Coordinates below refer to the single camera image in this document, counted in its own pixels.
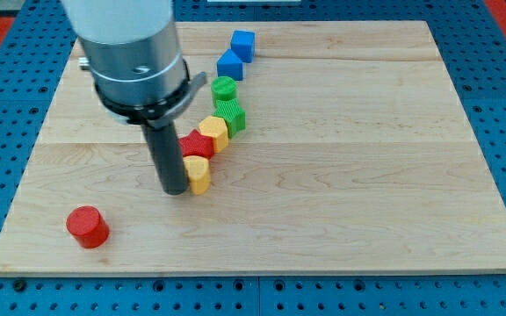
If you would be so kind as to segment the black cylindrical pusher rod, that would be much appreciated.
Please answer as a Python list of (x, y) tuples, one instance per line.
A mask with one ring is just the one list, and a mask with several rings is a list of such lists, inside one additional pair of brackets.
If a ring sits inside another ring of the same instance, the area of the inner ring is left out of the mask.
[(143, 125), (141, 130), (163, 191), (173, 196), (184, 193), (189, 184), (175, 125), (160, 128)]

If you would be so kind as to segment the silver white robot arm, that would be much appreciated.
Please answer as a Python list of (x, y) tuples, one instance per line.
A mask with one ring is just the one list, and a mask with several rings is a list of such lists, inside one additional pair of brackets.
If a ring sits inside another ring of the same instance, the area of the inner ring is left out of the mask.
[(141, 127), (163, 191), (189, 186), (175, 120), (206, 84), (191, 75), (170, 0), (62, 0), (103, 106)]

